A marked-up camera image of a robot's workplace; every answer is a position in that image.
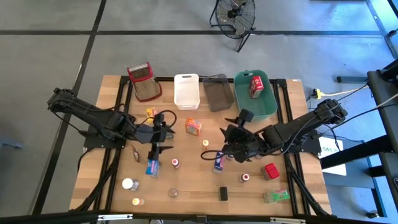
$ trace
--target gray floor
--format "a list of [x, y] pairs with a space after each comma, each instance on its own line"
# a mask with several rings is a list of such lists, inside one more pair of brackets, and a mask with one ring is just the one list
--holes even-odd
[[[90, 30], [99, 4], [100, 0], [34, 4], [29, 0], [1, 0], [0, 30]], [[211, 30], [208, 18], [213, 4], [210, 0], [108, 1], [99, 29]], [[362, 1], [257, 0], [256, 13], [258, 30], [378, 30]], [[0, 150], [1, 217], [29, 213], [59, 125], [59, 120], [46, 110], [45, 102], [55, 87], [72, 87], [87, 40], [85, 35], [0, 35], [0, 134], [26, 145], [23, 150]], [[237, 41], [223, 35], [97, 36], [79, 97], [95, 103], [103, 75], [126, 75], [127, 66], [146, 61], [157, 76], [225, 73], [233, 77], [242, 70], [261, 69], [269, 78], [302, 79], [307, 95], [312, 88], [324, 93], [357, 88], [360, 85], [337, 84], [335, 77], [365, 75], [393, 61], [384, 39], [377, 36], [252, 36], [239, 54], [233, 51], [237, 45]], [[369, 90], [342, 103], [349, 116], [374, 107]], [[72, 123], [86, 128], [77, 119]], [[336, 129], [336, 133], [368, 140], [383, 135], [384, 129], [378, 113], [373, 112]], [[82, 145], [83, 138], [69, 129], [45, 213], [68, 209]], [[383, 189], [383, 197], [389, 201], [388, 187]], [[328, 186], [328, 193], [333, 213], [339, 217], [367, 220], [364, 211], [375, 209], [370, 191]], [[358, 206], [364, 202], [366, 207]], [[395, 207], [391, 203], [386, 206], [389, 217], [376, 221], [392, 222], [397, 218]]]

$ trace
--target wooden tabletop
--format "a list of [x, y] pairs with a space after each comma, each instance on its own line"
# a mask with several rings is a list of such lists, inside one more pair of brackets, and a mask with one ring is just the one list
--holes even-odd
[[[118, 93], [120, 76], [105, 75], [99, 90], [96, 105], [99, 108], [114, 106]], [[204, 161], [200, 158], [203, 152], [201, 143], [209, 140], [210, 149], [220, 150], [224, 144], [224, 137], [220, 128], [226, 128], [228, 123], [224, 118], [235, 118], [239, 114], [236, 102], [224, 111], [211, 112], [200, 84], [200, 105], [197, 110], [179, 111], [174, 105], [174, 83], [161, 82], [163, 94], [160, 98], [146, 103], [140, 103], [135, 96], [132, 97], [129, 113], [137, 118], [140, 123], [146, 118], [146, 108], [154, 107], [157, 111], [172, 110], [177, 114], [177, 122], [172, 128], [176, 134], [171, 140], [166, 140], [162, 145], [173, 146], [173, 149], [164, 151], [159, 156], [162, 163], [159, 177], [153, 178], [145, 175], [147, 155], [150, 144], [139, 144], [128, 141], [122, 150], [121, 160], [117, 174], [116, 185], [111, 211], [132, 213], [173, 213], [173, 214], [208, 214], [208, 215], [278, 215], [291, 216], [290, 200], [265, 203], [263, 194], [271, 190], [287, 189], [287, 176], [283, 156], [266, 156], [260, 160], [242, 164], [225, 160], [224, 170], [220, 174], [212, 172], [214, 161]], [[293, 117], [297, 118], [307, 112], [303, 86], [300, 80], [287, 80], [289, 98]], [[284, 121], [287, 121], [285, 102], [282, 89], [280, 103]], [[203, 123], [199, 137], [185, 132], [187, 117], [198, 119]], [[173, 116], [166, 114], [166, 121], [170, 124]], [[277, 115], [274, 114], [264, 121], [247, 123], [245, 128], [257, 131], [267, 125], [276, 124]], [[141, 155], [141, 162], [133, 159], [133, 145]], [[76, 208], [93, 190], [98, 182], [104, 149], [94, 149], [82, 160], [80, 171], [75, 184], [70, 208]], [[301, 153], [301, 161], [305, 183], [314, 198], [322, 208], [331, 213], [329, 199], [326, 192], [325, 181], [319, 160], [310, 154]], [[174, 169], [171, 160], [180, 161], [180, 168]], [[260, 167], [273, 162], [280, 172], [280, 177], [266, 181], [260, 174]], [[244, 184], [238, 182], [239, 175], [248, 173], [250, 180]], [[137, 191], [133, 192], [122, 188], [121, 182], [125, 178], [137, 179], [140, 183]], [[218, 199], [219, 187], [228, 188], [228, 201], [220, 202]], [[104, 208], [106, 186], [100, 208]], [[177, 198], [170, 198], [168, 191], [171, 188], [178, 190]], [[303, 213], [300, 191], [295, 186], [299, 212]], [[133, 206], [132, 199], [138, 197], [145, 200], [142, 206]]]

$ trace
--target white plastic container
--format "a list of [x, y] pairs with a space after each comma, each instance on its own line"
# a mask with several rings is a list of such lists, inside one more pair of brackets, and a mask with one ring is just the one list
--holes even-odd
[[174, 76], [174, 103], [179, 110], [196, 110], [199, 107], [199, 76], [182, 74]]

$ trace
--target cheese grater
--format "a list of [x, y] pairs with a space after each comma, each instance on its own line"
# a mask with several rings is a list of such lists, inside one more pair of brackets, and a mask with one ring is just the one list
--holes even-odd
[[127, 68], [127, 72], [134, 85], [134, 92], [138, 101], [146, 102], [154, 100], [162, 94], [162, 87], [156, 80], [149, 62]]

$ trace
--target green plastic bin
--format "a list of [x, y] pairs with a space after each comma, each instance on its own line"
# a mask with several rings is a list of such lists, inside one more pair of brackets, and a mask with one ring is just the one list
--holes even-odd
[[[264, 89], [258, 98], [250, 99], [249, 85], [255, 75], [261, 77]], [[244, 108], [253, 112], [253, 120], [266, 119], [278, 109], [268, 77], [261, 70], [244, 71], [236, 74], [234, 77], [234, 90], [239, 111]]]

